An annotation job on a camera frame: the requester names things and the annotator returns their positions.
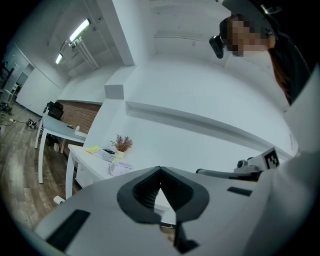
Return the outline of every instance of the white table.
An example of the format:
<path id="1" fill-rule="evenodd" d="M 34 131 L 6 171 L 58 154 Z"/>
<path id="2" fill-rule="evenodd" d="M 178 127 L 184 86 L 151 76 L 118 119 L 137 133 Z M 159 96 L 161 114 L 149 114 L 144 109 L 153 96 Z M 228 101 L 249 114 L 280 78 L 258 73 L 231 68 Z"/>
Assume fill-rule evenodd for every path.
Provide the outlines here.
<path id="1" fill-rule="evenodd" d="M 42 164 L 43 164 L 43 156 L 44 156 L 44 148 L 45 148 L 45 142 L 47 134 L 52 134 L 54 136 L 58 136 L 60 138 L 63 138 L 62 147 L 60 152 L 63 153 L 66 140 L 74 141 L 74 142 L 85 142 L 84 137 L 80 137 L 78 135 L 75 135 L 75 130 L 68 128 L 67 124 L 64 122 L 61 122 L 51 116 L 48 116 L 47 114 L 43 114 L 38 132 L 36 134 L 36 139 L 34 143 L 34 148 L 36 149 L 38 146 L 38 140 L 41 128 L 43 127 L 42 137 L 40 141 L 40 149 L 39 149 L 39 157 L 38 157 L 38 179 L 39 183 L 43 183 L 43 173 L 42 173 Z"/>
<path id="2" fill-rule="evenodd" d="M 69 144 L 68 148 L 70 149 L 70 153 L 65 175 L 66 199 L 72 196 L 72 185 L 76 162 L 78 163 L 78 171 L 79 165 L 81 165 L 81 168 L 88 172 L 92 177 L 93 183 L 114 178 L 114 176 L 109 173 L 109 162 L 86 152 L 87 148 L 85 147 Z M 159 194 L 156 197 L 154 208 L 162 212 L 166 212 L 171 208 L 162 190 L 159 191 Z"/>

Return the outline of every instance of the wooden floor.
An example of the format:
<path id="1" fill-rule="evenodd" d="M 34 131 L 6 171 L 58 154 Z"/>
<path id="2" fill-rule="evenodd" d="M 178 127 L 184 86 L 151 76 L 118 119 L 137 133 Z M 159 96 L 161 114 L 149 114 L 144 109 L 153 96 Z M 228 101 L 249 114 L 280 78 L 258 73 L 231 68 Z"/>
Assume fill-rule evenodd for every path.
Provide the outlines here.
<path id="1" fill-rule="evenodd" d="M 37 129 L 25 123 L 5 121 L 14 119 L 26 122 L 37 121 L 39 116 L 14 104 L 12 116 L 0 116 L 0 194 L 12 217 L 30 228 L 50 213 L 57 205 L 55 196 L 66 198 L 66 157 L 54 151 L 53 146 L 44 146 L 43 184 L 38 183 L 38 149 L 35 149 Z"/>

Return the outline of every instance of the dried flower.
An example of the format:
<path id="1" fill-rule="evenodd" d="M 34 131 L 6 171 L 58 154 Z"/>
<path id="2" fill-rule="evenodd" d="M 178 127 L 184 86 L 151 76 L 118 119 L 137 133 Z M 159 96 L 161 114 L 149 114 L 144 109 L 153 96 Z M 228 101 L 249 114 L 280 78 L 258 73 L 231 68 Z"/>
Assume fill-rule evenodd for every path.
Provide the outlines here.
<path id="1" fill-rule="evenodd" d="M 123 139 L 119 134 L 116 135 L 116 141 L 111 141 L 111 143 L 112 146 L 115 146 L 115 148 L 121 152 L 126 152 L 133 144 L 132 140 L 128 136 L 125 136 Z"/>

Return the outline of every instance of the table leg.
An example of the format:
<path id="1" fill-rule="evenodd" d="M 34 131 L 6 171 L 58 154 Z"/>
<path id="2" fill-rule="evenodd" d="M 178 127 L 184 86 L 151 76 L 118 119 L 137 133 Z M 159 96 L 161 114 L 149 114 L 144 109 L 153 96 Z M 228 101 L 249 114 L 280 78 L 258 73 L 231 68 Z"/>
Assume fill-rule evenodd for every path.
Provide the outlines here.
<path id="1" fill-rule="evenodd" d="M 48 133 L 48 130 L 47 129 L 43 129 L 41 142 L 40 142 L 40 148 L 39 148 L 39 157 L 38 157 L 38 178 L 39 178 L 39 183 L 43 183 L 42 163 L 43 163 L 44 149 L 45 149 L 45 142 L 46 142 L 47 133 Z"/>
<path id="2" fill-rule="evenodd" d="M 74 178 L 75 163 L 76 157 L 70 151 L 65 173 L 65 199 L 68 199 L 72 196 L 72 184 Z"/>
<path id="3" fill-rule="evenodd" d="M 63 153 L 63 152 L 64 152 L 65 145 L 66 145 L 66 139 L 64 138 L 63 141 L 62 141 L 62 146 L 61 146 L 60 153 Z"/>
<path id="4" fill-rule="evenodd" d="M 35 143 L 34 143 L 34 148 L 35 149 L 38 147 L 38 140 L 39 140 L 42 124 L 43 124 L 43 119 L 44 118 L 41 118 L 41 121 L 40 121 L 40 124 L 39 124 L 39 127 L 38 127 L 38 132 L 36 134 Z"/>

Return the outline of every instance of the paper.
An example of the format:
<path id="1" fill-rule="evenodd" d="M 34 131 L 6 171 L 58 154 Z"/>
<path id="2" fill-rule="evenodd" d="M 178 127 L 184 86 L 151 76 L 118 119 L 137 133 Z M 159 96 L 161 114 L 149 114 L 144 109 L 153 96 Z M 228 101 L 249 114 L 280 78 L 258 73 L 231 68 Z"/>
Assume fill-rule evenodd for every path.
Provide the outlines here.
<path id="1" fill-rule="evenodd" d="M 94 146 L 92 148 L 88 148 L 85 151 L 89 152 L 90 154 L 93 154 L 97 158 L 100 158 L 102 160 L 105 160 L 107 162 L 112 163 L 112 161 L 115 159 L 115 157 L 108 152 L 104 151 L 103 149 L 99 148 L 98 146 Z"/>

